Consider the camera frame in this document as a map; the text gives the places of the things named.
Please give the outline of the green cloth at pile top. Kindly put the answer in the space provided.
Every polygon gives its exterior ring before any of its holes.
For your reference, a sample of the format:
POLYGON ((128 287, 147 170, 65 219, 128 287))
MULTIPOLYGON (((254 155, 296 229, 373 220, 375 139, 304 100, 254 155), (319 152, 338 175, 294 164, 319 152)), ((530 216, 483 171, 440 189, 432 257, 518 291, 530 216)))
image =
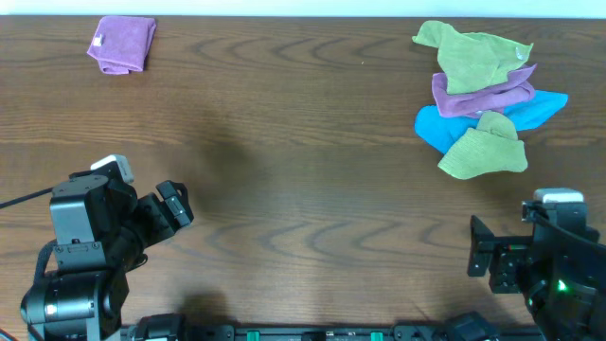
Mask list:
POLYGON ((506 82, 508 73, 521 68, 533 49, 532 44, 484 32, 461 33, 435 20, 424 22, 412 41, 437 50, 449 95, 472 93, 506 82))

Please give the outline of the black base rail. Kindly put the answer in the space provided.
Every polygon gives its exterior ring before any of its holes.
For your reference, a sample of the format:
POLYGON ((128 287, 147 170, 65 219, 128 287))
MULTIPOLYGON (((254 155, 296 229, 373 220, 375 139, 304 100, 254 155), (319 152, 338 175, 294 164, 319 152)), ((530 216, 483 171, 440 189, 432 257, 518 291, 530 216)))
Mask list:
POLYGON ((181 314, 142 318, 119 332, 121 341, 544 341, 536 327, 499 329, 477 312, 443 324, 407 322, 383 326, 194 325, 181 314))

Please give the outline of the blue microfiber cloth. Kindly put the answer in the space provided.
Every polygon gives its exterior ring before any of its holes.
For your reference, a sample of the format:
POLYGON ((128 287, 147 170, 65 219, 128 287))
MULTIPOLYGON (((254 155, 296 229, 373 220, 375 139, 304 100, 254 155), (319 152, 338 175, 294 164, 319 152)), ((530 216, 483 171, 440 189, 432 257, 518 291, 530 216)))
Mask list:
MULTIPOLYGON (((567 104, 564 93, 537 90, 535 98, 505 109, 518 132, 533 130, 546 123, 567 104)), ((476 128, 478 118, 442 117, 435 105, 421 108, 415 121, 415 132, 427 144, 442 154, 446 153, 468 129, 476 128)))

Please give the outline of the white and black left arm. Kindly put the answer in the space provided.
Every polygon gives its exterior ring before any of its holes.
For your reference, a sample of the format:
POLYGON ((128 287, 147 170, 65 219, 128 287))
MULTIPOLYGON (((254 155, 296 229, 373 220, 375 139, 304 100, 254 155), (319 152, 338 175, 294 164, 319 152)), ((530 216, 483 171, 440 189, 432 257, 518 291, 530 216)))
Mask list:
POLYGON ((439 326, 264 328, 189 326, 181 314, 158 314, 125 326, 127 275, 146 249, 193 221, 187 187, 170 180, 137 195, 132 174, 116 161, 76 172, 49 189, 55 240, 40 251, 21 315, 32 340, 494 340, 478 313, 439 326))

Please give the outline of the purple cloth in pile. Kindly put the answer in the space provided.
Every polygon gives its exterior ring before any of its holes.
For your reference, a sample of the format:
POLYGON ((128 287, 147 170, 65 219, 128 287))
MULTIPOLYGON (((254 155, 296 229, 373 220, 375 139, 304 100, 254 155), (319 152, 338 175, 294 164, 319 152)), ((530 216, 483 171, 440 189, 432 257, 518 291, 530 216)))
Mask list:
POLYGON ((487 88, 458 95, 448 95, 445 73, 435 73, 432 77, 432 94, 441 117, 480 118, 485 112, 503 114, 506 107, 535 98, 535 89, 528 79, 537 65, 523 65, 510 71, 506 82, 487 88))

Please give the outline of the green cloth near pile front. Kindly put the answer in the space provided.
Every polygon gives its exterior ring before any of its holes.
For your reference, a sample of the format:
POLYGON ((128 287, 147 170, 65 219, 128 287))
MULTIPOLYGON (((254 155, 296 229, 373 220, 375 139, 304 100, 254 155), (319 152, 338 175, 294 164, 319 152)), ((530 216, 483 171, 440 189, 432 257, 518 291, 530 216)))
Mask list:
POLYGON ((475 128, 468 128, 437 166, 458 180, 486 173, 527 169, 525 143, 514 123, 503 114, 487 112, 475 128))

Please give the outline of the purple microfiber cloth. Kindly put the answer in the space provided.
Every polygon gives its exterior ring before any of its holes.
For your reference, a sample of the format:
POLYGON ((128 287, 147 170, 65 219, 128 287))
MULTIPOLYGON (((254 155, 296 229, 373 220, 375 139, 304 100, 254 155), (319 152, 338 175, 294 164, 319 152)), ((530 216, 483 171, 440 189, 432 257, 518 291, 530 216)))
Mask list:
POLYGON ((98 62, 104 74, 142 72, 155 30, 153 18, 104 16, 98 22, 87 54, 98 62), (93 46, 98 36, 103 37, 102 46, 93 46))

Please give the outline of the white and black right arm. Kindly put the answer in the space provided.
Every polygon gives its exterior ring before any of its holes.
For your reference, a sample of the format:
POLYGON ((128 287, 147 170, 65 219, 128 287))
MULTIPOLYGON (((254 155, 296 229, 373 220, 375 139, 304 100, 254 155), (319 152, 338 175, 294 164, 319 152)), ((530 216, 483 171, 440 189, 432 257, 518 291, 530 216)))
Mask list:
POLYGON ((546 340, 605 338, 605 246, 584 203, 526 201, 532 234, 495 245, 491 290, 521 294, 546 340))

